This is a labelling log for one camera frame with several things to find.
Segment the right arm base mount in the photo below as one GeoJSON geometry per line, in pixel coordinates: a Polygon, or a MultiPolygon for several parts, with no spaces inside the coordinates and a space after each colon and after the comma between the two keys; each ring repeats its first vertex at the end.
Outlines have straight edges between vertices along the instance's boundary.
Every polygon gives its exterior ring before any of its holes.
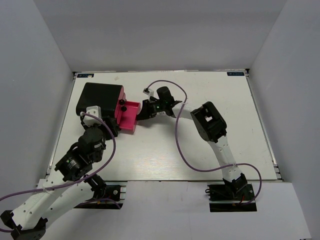
{"type": "Polygon", "coordinates": [[[256,212],[257,205],[254,200],[253,186],[248,184],[238,193],[233,193],[224,184],[210,184],[205,193],[209,199],[211,213],[240,213],[256,212]]]}

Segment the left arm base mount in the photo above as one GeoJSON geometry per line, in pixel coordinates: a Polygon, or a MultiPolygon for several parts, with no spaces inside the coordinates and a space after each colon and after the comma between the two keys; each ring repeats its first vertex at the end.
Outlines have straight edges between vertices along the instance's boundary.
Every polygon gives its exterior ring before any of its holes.
{"type": "Polygon", "coordinates": [[[75,209],[120,210],[127,192],[127,181],[106,181],[106,190],[102,198],[93,198],[75,206],[75,209]]]}

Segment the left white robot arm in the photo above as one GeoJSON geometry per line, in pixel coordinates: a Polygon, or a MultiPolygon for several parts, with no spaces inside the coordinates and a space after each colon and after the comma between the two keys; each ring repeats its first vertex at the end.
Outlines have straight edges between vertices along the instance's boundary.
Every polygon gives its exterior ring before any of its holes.
{"type": "Polygon", "coordinates": [[[107,196],[106,182],[98,175],[103,168],[93,171],[93,164],[103,158],[106,141],[115,136],[107,124],[89,113],[82,116],[85,131],[55,164],[40,188],[1,197],[30,193],[19,207],[5,210],[0,218],[14,240],[39,240],[50,223],[83,202],[103,201],[107,196]]]}

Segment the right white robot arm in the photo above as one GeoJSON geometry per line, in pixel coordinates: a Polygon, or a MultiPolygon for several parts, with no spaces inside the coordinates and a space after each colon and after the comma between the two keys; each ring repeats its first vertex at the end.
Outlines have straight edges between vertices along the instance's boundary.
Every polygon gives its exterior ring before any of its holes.
{"type": "Polygon", "coordinates": [[[230,149],[227,138],[227,123],[210,101],[198,108],[188,107],[186,101],[175,100],[168,87],[163,86],[156,90],[158,97],[150,88],[145,88],[143,93],[148,99],[142,101],[142,109],[136,120],[148,120],[160,113],[179,120],[180,118],[192,120],[200,137],[207,142],[213,150],[222,171],[222,180],[225,185],[226,195],[236,200],[244,193],[248,184],[247,179],[230,149]]]}

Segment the black pink drawer organizer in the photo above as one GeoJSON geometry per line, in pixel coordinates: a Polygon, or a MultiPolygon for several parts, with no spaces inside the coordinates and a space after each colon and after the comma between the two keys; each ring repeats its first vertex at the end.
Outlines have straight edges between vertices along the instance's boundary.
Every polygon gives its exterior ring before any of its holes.
{"type": "Polygon", "coordinates": [[[87,82],[77,102],[75,112],[82,112],[102,119],[114,136],[120,130],[133,133],[136,129],[141,104],[126,99],[122,85],[87,82]]]}

